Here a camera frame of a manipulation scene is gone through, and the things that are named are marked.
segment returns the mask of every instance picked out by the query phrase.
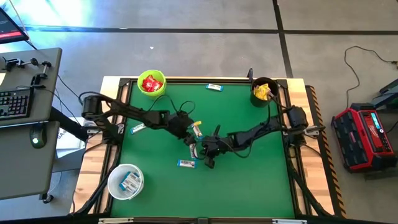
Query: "gray floor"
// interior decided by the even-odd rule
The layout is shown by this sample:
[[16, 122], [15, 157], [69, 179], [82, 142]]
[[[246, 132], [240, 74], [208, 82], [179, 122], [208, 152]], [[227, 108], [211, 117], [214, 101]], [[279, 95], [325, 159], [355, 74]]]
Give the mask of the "gray floor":
[[[13, 2], [24, 23], [30, 26], [277, 27], [272, 0]], [[396, 0], [279, 0], [279, 6], [285, 29], [398, 30]], [[6, 5], [6, 11], [17, 21], [10, 6]], [[105, 75], [139, 75], [147, 69], [159, 69], [169, 76], [243, 77], [252, 67], [256, 77], [286, 77], [277, 34], [29, 34], [40, 49], [63, 49], [60, 76], [77, 93], [99, 91]], [[385, 59], [398, 59], [396, 35], [286, 35], [286, 41], [293, 75], [315, 87], [325, 122], [345, 108], [345, 90], [356, 84], [343, 61], [346, 48], [360, 45], [376, 50]], [[23, 42], [0, 45], [0, 52], [28, 49], [30, 46]], [[350, 102], [370, 101], [380, 87], [398, 75], [393, 65], [358, 49], [348, 52], [348, 62], [361, 79], [361, 86], [350, 92]], [[62, 100], [73, 113], [79, 114], [81, 108], [74, 96], [61, 83], [57, 86]], [[396, 119], [390, 116], [384, 125], [389, 127]], [[347, 173], [329, 127], [326, 131], [348, 216], [396, 223], [398, 178], [365, 182], [361, 175]], [[56, 201], [48, 205], [39, 202], [37, 196], [0, 201], [0, 220], [67, 214], [77, 175], [77, 172], [63, 173], [53, 193]], [[59, 174], [54, 174], [53, 186], [58, 178]]]

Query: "keyboard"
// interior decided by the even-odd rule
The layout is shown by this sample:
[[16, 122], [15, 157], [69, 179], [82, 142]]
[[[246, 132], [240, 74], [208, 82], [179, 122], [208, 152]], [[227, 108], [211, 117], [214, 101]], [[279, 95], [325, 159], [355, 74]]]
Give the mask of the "keyboard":
[[0, 91], [0, 121], [29, 117], [33, 88]]

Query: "red power station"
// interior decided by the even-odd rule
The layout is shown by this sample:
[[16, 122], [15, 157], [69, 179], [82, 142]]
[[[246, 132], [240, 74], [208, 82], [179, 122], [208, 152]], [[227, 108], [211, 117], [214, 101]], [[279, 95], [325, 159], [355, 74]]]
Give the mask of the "red power station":
[[397, 157], [372, 104], [353, 103], [332, 118], [331, 127], [341, 149], [344, 167], [349, 172], [396, 166]]

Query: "green table surface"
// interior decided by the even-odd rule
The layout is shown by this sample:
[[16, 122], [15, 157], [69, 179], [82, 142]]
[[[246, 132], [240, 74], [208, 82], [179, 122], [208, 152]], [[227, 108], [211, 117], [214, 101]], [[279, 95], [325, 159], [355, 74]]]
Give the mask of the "green table surface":
[[[167, 84], [166, 94], [177, 109], [187, 100], [196, 104], [190, 117], [202, 121], [204, 135], [217, 124], [220, 136], [247, 131], [267, 119], [266, 108], [249, 101], [249, 85], [223, 85], [223, 91], [204, 84]], [[147, 110], [154, 101], [132, 88], [131, 104]], [[183, 110], [190, 111], [187, 103]], [[163, 97], [153, 110], [173, 111]], [[274, 103], [271, 115], [277, 114]], [[215, 158], [214, 169], [197, 161], [195, 169], [177, 167], [178, 159], [192, 160], [189, 148], [165, 130], [149, 128], [131, 135], [139, 122], [129, 119], [120, 164], [137, 165], [144, 173], [144, 188], [132, 200], [113, 200], [112, 217], [294, 217], [282, 136], [271, 133], [254, 142], [252, 153], [241, 159], [232, 152]], [[239, 152], [247, 154], [248, 150]]]

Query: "wooden table frame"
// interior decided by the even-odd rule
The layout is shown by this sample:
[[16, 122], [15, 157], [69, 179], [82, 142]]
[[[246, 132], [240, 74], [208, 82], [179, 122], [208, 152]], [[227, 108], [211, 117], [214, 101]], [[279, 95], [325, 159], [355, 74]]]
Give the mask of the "wooden table frame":
[[[130, 85], [133, 85], [131, 79], [136, 79], [137, 77], [104, 77], [103, 84], [101, 87], [101, 93], [107, 95], [112, 98], [120, 99], [123, 102], [129, 102], [130, 98]], [[203, 83], [214, 83], [215, 79], [218, 82], [247, 82], [249, 80], [247, 78], [211, 78], [211, 77], [167, 77], [168, 80], [176, 80], [181, 82], [187, 82], [187, 80], [199, 80]], [[314, 113], [314, 106], [310, 105], [308, 100], [312, 101], [314, 104], [314, 98], [311, 98], [308, 95], [308, 90], [306, 90], [306, 86], [302, 79], [278, 79], [280, 85], [287, 87], [280, 88], [280, 102], [283, 105], [295, 105], [300, 106], [304, 109], [307, 120], [310, 125], [314, 124], [314, 120], [316, 120], [317, 124], [319, 124], [320, 113], [318, 117], [313, 117], [312, 113]], [[104, 110], [107, 110], [107, 106], [103, 104]], [[122, 117], [113, 117], [110, 118], [113, 123], [124, 123], [125, 118]], [[289, 124], [286, 115], [284, 116], [285, 123]], [[305, 137], [307, 141], [307, 145], [320, 151], [320, 146], [325, 145], [325, 142], [319, 142], [316, 139]], [[98, 134], [95, 137], [91, 138], [87, 143], [87, 148], [98, 144], [101, 141], [101, 135]], [[118, 146], [101, 146], [98, 147], [88, 153], [85, 154], [80, 175], [78, 178], [78, 182], [75, 189], [74, 201], [76, 210], [78, 210], [83, 204], [88, 200], [91, 194], [94, 192], [94, 189], [100, 182], [100, 180], [104, 177], [106, 171], [111, 167], [111, 162], [115, 156], [115, 152], [118, 150]], [[291, 156], [297, 156], [297, 159], [292, 159], [294, 162], [294, 166], [298, 170], [300, 176], [304, 178], [304, 181], [307, 183], [307, 187], [310, 189], [312, 194], [318, 200], [320, 205], [330, 214], [335, 214], [341, 217], [345, 217], [345, 211], [343, 208], [343, 202], [341, 198], [341, 192], [339, 192], [337, 178], [331, 176], [332, 173], [325, 173], [325, 167], [330, 167], [333, 161], [327, 156], [327, 151], [320, 151], [323, 155], [319, 157], [317, 154], [311, 151], [311, 149], [302, 147], [301, 149], [290, 149]], [[297, 183], [291, 181], [290, 188], [293, 187], [292, 190], [292, 199], [295, 208], [295, 214], [308, 214], [308, 215], [316, 215], [313, 211], [313, 208], [308, 204], [308, 201], [298, 187]], [[95, 206], [90, 210], [90, 213], [102, 213], [108, 212], [106, 208], [109, 208], [111, 205], [112, 198], [110, 197], [107, 188], [104, 189], [101, 200], [98, 200]]]

